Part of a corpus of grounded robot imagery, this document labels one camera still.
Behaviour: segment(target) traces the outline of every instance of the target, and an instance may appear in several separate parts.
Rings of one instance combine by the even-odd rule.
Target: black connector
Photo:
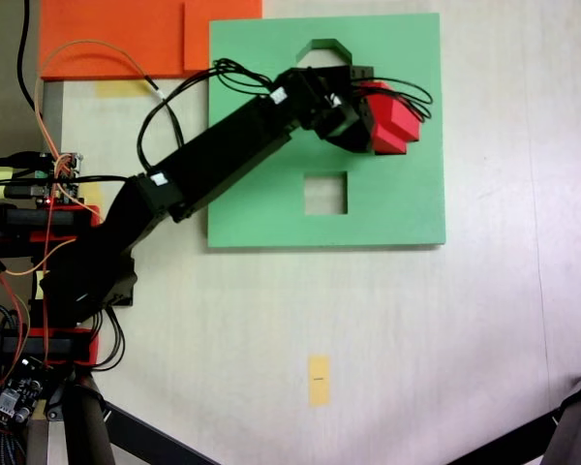
[[[0,158],[0,167],[52,171],[53,160],[49,153],[28,150]]]

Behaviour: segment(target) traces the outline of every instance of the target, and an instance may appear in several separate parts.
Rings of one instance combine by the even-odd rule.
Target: red block
[[[393,90],[384,82],[364,82],[363,87]],[[407,153],[407,142],[419,140],[419,120],[413,112],[392,96],[366,96],[375,118],[373,145],[380,153]]]

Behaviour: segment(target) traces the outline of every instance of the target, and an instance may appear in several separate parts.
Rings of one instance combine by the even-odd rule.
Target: circuit board
[[[0,423],[8,429],[23,426],[44,393],[49,369],[32,357],[22,358],[0,392]]]

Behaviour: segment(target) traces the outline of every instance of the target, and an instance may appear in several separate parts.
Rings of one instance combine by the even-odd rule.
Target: wire
[[[42,261],[42,270],[43,270],[43,277],[46,277],[47,274],[47,252],[49,249],[49,230],[51,228],[51,213],[53,212],[54,208],[54,200],[56,199],[56,186],[57,184],[52,184],[51,186],[51,194],[49,198],[49,210],[47,212],[47,228],[46,228],[46,243],[44,245],[44,252],[43,256],[44,259]],[[43,296],[43,353],[44,353],[44,364],[47,365],[47,356],[49,354],[49,326],[47,323],[47,297]]]
[[[9,313],[9,310],[7,310],[5,307],[0,305],[0,313],[2,313],[2,315],[4,315],[4,318],[7,319],[7,321],[9,322],[9,326],[12,328],[15,328],[15,320],[13,319],[11,314]]]
[[[51,255],[56,252],[59,248],[67,245],[67,244],[71,244],[72,242],[75,242],[76,239],[69,239],[66,240],[65,242],[61,242],[60,244],[58,244],[57,246],[55,246],[53,249],[51,249],[51,251],[44,256],[44,258],[38,262],[35,266],[33,266],[30,269],[26,269],[25,271],[10,271],[9,269],[5,270],[5,273],[10,274],[11,276],[25,276],[26,274],[30,274],[35,272],[37,269],[39,269],[40,266],[43,266],[43,264],[47,261],[47,259],[49,257],[51,257]]]
[[[62,46],[55,48],[47,56],[46,60],[41,65],[39,72],[37,73],[37,80],[35,82],[35,90],[34,90],[34,98],[33,98],[33,104],[34,104],[34,109],[35,109],[35,115],[37,117],[37,123],[39,124],[39,128],[41,129],[41,132],[44,136],[44,139],[46,140],[47,145],[49,146],[49,150],[51,151],[51,154],[55,160],[58,159],[60,154],[58,152],[58,149],[56,148],[56,145],[53,142],[53,139],[51,138],[51,135],[49,134],[49,131],[47,130],[47,127],[46,127],[44,121],[43,121],[43,118],[41,116],[40,106],[39,106],[39,94],[40,94],[40,90],[41,90],[41,86],[42,86],[42,82],[43,82],[41,79],[41,76],[42,76],[43,72],[46,70],[49,63],[62,50],[64,50],[65,48],[72,47],[75,45],[80,45],[80,44],[89,44],[89,45],[97,45],[97,46],[107,47],[107,48],[110,48],[114,51],[119,52],[125,58],[127,58],[127,60],[134,66],[134,68],[136,68],[136,70],[138,70],[138,73],[141,74],[149,84],[151,84],[153,89],[155,89],[157,91],[158,95],[160,94],[159,87],[157,86],[157,84],[155,84],[153,79],[151,79],[151,77],[144,71],[144,69],[139,65],[139,63],[134,59],[134,57],[131,54],[129,54],[129,52],[127,50],[125,50],[124,48],[121,48],[120,46],[115,46],[115,45],[110,44],[108,42],[99,41],[96,39],[82,39],[82,40],[77,40],[77,41],[70,41],[70,42],[67,42],[66,44],[63,44]],[[162,98],[161,105],[168,108],[168,114],[170,114],[170,120],[172,121],[172,126],[174,127],[177,143],[180,145],[183,145],[184,144],[183,134],[180,131],[180,125],[178,123],[178,119],[176,118],[176,115],[174,114],[174,111],[172,111],[171,108],[168,106],[168,101],[164,100],[163,98]]]
[[[7,460],[5,459],[4,451],[4,434],[0,433],[0,464],[7,465]]]
[[[107,356],[107,358],[104,361],[102,361],[101,363],[97,363],[95,365],[89,366],[92,369],[92,371],[109,371],[109,370],[115,368],[122,361],[123,357],[125,356],[126,343],[125,343],[125,333],[123,332],[123,328],[118,323],[118,319],[116,318],[116,314],[114,313],[114,310],[111,307],[106,308],[106,313],[107,313],[107,317],[109,318],[110,322],[112,323],[112,327],[114,329],[114,346],[112,347],[112,350],[109,353],[109,356]],[[116,360],[114,363],[112,363],[114,361],[114,359],[116,358],[116,356],[118,356],[119,352],[120,352],[120,356],[118,357],[118,360]]]
[[[247,84],[246,82],[241,82],[241,81],[238,81],[235,79],[231,79],[227,75],[241,75],[241,76],[244,76],[248,79],[251,79],[251,80],[258,83],[258,84],[254,84],[254,87],[262,86],[265,89],[270,89],[271,85],[272,85],[271,79],[269,77],[267,77],[266,75],[252,72],[252,71],[248,70],[247,68],[243,67],[242,65],[239,65],[237,62],[230,60],[228,58],[221,58],[219,60],[215,60],[213,62],[212,68],[209,68],[208,70],[200,71],[200,72],[194,74],[193,76],[185,79],[183,82],[178,84],[174,88],[174,90],[172,90],[172,92],[170,92],[170,94],[168,95],[167,98],[165,98],[160,104],[158,104],[156,107],[154,107],[152,110],[150,110],[149,113],[144,118],[144,121],[142,122],[142,126],[140,127],[140,130],[138,133],[138,141],[136,143],[136,150],[138,153],[138,159],[139,159],[140,163],[142,164],[142,167],[146,170],[146,172],[151,172],[153,167],[151,166],[151,164],[146,159],[146,156],[144,155],[144,150],[142,149],[142,141],[144,139],[144,134],[146,133],[146,129],[150,125],[150,123],[153,120],[153,118],[155,117],[155,115],[159,112],[159,110],[162,109],[164,107],[164,105],[167,105],[177,95],[181,94],[182,92],[189,89],[193,85],[196,85],[199,82],[213,78],[215,76],[217,76],[217,77],[218,76],[226,76],[226,79],[229,79],[232,82],[237,83],[239,85],[246,85]],[[221,83],[223,85],[225,85],[226,87],[228,87],[232,90],[235,90],[237,92],[250,93],[251,95],[254,95],[254,93],[237,89],[223,80],[221,80]]]
[[[6,446],[7,446],[7,454],[9,455],[9,460],[13,465],[17,465],[17,461],[15,460],[15,444],[13,443],[13,435],[5,436],[4,438]]]
[[[71,158],[70,154],[65,154],[65,155],[61,155],[60,157],[58,157],[58,160],[56,160],[56,165],[54,166],[54,177],[58,178],[58,172],[60,172],[61,169],[61,164],[67,161],[67,158]],[[101,215],[101,213],[99,213],[97,210],[95,210],[94,208],[91,208],[90,206],[84,204],[83,202],[79,201],[78,199],[72,197],[67,191],[65,191],[65,188],[62,187],[62,185],[60,183],[55,184],[55,186],[58,188],[58,190],[60,192],[62,192],[63,196],[65,196],[67,199],[69,199],[71,202],[78,204],[79,206],[81,206],[82,208],[87,209],[88,211],[92,212],[94,215],[96,215],[97,217],[99,217],[99,219],[103,222],[104,221],[104,217]]]
[[[433,96],[423,87],[408,82],[407,80],[398,79],[395,77],[358,77],[352,79],[352,82],[360,81],[372,81],[372,80],[384,80],[389,82],[396,82],[399,84],[407,85],[415,90],[418,90],[423,94],[423,98],[417,97],[415,95],[399,92],[394,89],[384,89],[380,87],[369,87],[369,86],[356,86],[355,89],[359,91],[362,95],[374,95],[381,94],[391,97],[401,104],[403,104],[420,122],[424,122],[426,119],[432,118],[432,113],[427,106],[434,103]]]
[[[45,178],[45,179],[37,179],[37,178],[16,178],[16,179],[0,179],[0,187],[1,186],[43,186],[43,185],[51,185],[51,184],[85,184],[90,182],[125,182],[127,178],[124,176],[113,176],[113,175],[92,175],[92,176],[82,176],[76,177],[73,179],[69,179],[68,181],[64,179],[55,179]]]
[[[17,82],[26,102],[32,110],[35,109],[35,104],[30,97],[30,93],[26,88],[26,83],[23,80],[23,54],[26,50],[26,39],[28,38],[28,24],[30,23],[30,0],[23,1],[23,25],[21,26],[21,37],[19,39],[19,49],[17,50]]]
[[[14,437],[14,440],[15,440],[15,445],[19,449],[19,453],[21,453],[22,457],[26,458],[26,450],[24,449],[23,445],[21,444],[21,441],[19,440],[19,438],[17,436]]]

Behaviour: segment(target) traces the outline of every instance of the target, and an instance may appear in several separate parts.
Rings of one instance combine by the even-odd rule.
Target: white label
[[[284,87],[278,87],[273,92],[271,92],[271,94],[269,94],[269,97],[271,97],[271,100],[273,100],[275,105],[280,105],[287,99],[288,95],[284,90]]]
[[[163,186],[164,184],[168,184],[168,180],[164,176],[162,172],[156,172],[151,176],[151,181],[153,181],[158,186]]]

